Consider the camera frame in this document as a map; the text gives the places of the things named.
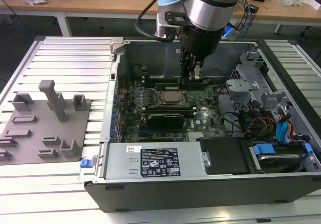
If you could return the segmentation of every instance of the warning label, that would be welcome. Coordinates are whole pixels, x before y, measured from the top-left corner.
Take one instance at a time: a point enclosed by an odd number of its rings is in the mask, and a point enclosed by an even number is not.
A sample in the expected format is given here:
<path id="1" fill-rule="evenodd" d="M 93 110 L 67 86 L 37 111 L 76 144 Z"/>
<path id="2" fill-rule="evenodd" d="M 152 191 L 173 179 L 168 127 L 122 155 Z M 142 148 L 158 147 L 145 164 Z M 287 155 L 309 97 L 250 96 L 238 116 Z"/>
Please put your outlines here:
<path id="1" fill-rule="evenodd" d="M 140 174 L 142 177 L 180 176 L 177 148 L 141 149 Z"/>

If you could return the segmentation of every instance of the metal slat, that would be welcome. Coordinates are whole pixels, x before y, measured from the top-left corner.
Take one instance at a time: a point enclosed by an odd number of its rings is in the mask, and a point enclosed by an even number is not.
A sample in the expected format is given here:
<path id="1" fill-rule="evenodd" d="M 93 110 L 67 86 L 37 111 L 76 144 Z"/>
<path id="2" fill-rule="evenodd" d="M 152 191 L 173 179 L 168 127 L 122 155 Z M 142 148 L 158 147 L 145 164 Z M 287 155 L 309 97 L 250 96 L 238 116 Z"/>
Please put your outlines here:
<path id="1" fill-rule="evenodd" d="M 84 141 L 85 146 L 91 146 L 91 145 L 99 145 L 99 139 L 95 140 L 85 140 Z"/>
<path id="2" fill-rule="evenodd" d="M 28 68 L 110 68 L 109 62 L 31 62 Z"/>
<path id="3" fill-rule="evenodd" d="M 321 90 L 320 91 L 302 91 L 303 95 L 308 98 L 308 99 L 316 99 L 316 98 L 321 98 Z"/>
<path id="4" fill-rule="evenodd" d="M 89 75 L 109 75 L 110 68 L 99 68 L 99 69 L 76 69 L 72 68 L 66 70 L 64 68 L 54 68 L 54 69 L 27 69 L 24 72 L 24 76 L 46 76 L 50 74 L 51 76 L 89 76 Z"/>
<path id="5" fill-rule="evenodd" d="M 2 133 L 6 127 L 6 123 L 0 123 L 0 133 Z M 88 122 L 86 132 L 100 132 L 102 121 L 100 122 Z"/>
<path id="6" fill-rule="evenodd" d="M 99 101 L 92 101 L 90 110 L 91 111 L 103 111 L 105 109 L 104 104 L 101 104 Z M 15 110 L 15 107 L 12 105 L 12 103 L 7 102 L 6 106 L 3 108 L 3 111 L 5 112 L 13 112 Z"/>
<path id="7" fill-rule="evenodd" d="M 282 66 L 286 69 L 311 69 L 306 63 L 282 63 Z"/>
<path id="8" fill-rule="evenodd" d="M 321 107 L 321 99 L 310 99 L 309 103 L 311 104 L 312 107 Z"/>
<path id="9" fill-rule="evenodd" d="M 108 62 L 109 56 L 35 56 L 33 62 Z"/>
<path id="10" fill-rule="evenodd" d="M 36 56 L 109 56 L 109 50 L 39 50 Z"/>
<path id="11" fill-rule="evenodd" d="M 302 58 L 300 54 L 298 54 L 298 52 L 275 52 L 274 55 L 277 58 L 282 58 L 282 57 L 291 57 L 291 58 Z"/>
<path id="12" fill-rule="evenodd" d="M 0 113 L 0 122 L 8 122 L 12 113 Z M 104 111 L 91 111 L 89 112 L 89 121 L 102 121 L 104 116 Z"/>
<path id="13" fill-rule="evenodd" d="M 284 53 L 290 53 L 290 52 L 296 52 L 297 51 L 290 45 L 289 47 L 270 47 L 270 49 L 274 52 L 284 52 Z"/>
<path id="14" fill-rule="evenodd" d="M 88 122 L 86 132 L 100 132 L 102 121 L 100 122 Z"/>
<path id="15" fill-rule="evenodd" d="M 39 186 L 39 185 L 66 185 L 77 184 L 78 176 L 65 175 L 65 176 L 36 176 L 36 177 L 15 177 L 15 178 L 2 178 L 0 187 L 16 187 L 16 186 Z"/>
<path id="16" fill-rule="evenodd" d="M 86 140 L 98 140 L 99 141 L 100 133 L 98 133 L 98 134 L 90 134 L 90 133 L 85 134 L 85 139 Z"/>
<path id="17" fill-rule="evenodd" d="M 76 94 L 83 94 L 85 95 L 85 98 L 91 99 L 91 100 L 105 100 L 107 92 L 61 92 L 64 99 L 73 99 L 74 95 Z M 42 92 L 30 92 L 30 97 L 33 100 L 47 100 L 46 96 Z M 8 101 L 12 101 L 14 97 L 16 96 L 16 93 L 11 93 L 8 97 Z"/>
<path id="18" fill-rule="evenodd" d="M 314 82 L 315 84 L 321 83 L 321 78 L 318 76 L 309 76 L 309 77 L 305 77 L 305 76 L 292 76 L 291 77 L 292 80 L 295 83 L 306 83 L 306 82 Z M 272 82 L 276 82 L 277 79 L 275 78 L 274 75 L 270 76 L 270 79 L 272 80 Z"/>
<path id="19" fill-rule="evenodd" d="M 46 38 L 43 41 L 45 44 L 72 44 L 72 45 L 109 45 L 111 38 L 109 39 L 58 39 L 58 38 Z"/>
<path id="20" fill-rule="evenodd" d="M 302 58 L 291 58 L 291 57 L 280 57 L 278 58 L 280 63 L 305 63 L 306 61 Z"/>
<path id="21" fill-rule="evenodd" d="M 321 86 L 315 83 L 296 83 L 297 87 L 303 90 L 321 90 Z"/>
<path id="22" fill-rule="evenodd" d="M 292 47 L 288 42 L 266 42 L 269 47 Z"/>
<path id="23" fill-rule="evenodd" d="M 56 92 L 70 91 L 107 91 L 108 83 L 57 83 Z M 24 83 L 16 85 L 15 92 L 39 92 L 39 84 Z"/>
<path id="24" fill-rule="evenodd" d="M 42 44 L 40 50 L 110 50 L 110 45 Z"/>
<path id="25" fill-rule="evenodd" d="M 0 214 L 34 212 L 35 210 L 38 210 L 38 212 L 77 210 L 83 209 L 84 206 L 86 207 L 85 209 L 98 208 L 96 202 L 85 191 L 36 195 L 3 195 L 0 196 L 0 202 L 5 203 L 0 209 Z"/>
<path id="26" fill-rule="evenodd" d="M 295 76 L 295 75 L 297 75 L 297 76 L 307 76 L 307 77 L 317 76 L 317 73 L 312 69 L 302 69 L 302 70 L 290 69 L 290 70 L 287 70 L 287 73 L 290 76 Z"/>
<path id="27" fill-rule="evenodd" d="M 40 83 L 43 79 L 54 80 L 55 83 L 103 83 L 109 82 L 109 75 L 97 76 L 24 76 L 19 83 Z"/>
<path id="28" fill-rule="evenodd" d="M 301 76 L 303 79 L 318 77 L 317 73 L 313 69 L 289 69 L 287 73 L 291 76 L 291 78 L 295 78 L 297 76 Z M 273 72 L 268 71 L 267 75 L 274 76 Z"/>
<path id="29" fill-rule="evenodd" d="M 68 185 L 35 185 L 35 186 L 16 186 L 14 188 L 0 187 L 1 195 L 21 195 L 21 194 L 37 194 L 37 193 L 50 193 L 50 192 L 65 192 L 65 191 L 86 191 L 83 185 L 68 184 Z"/>

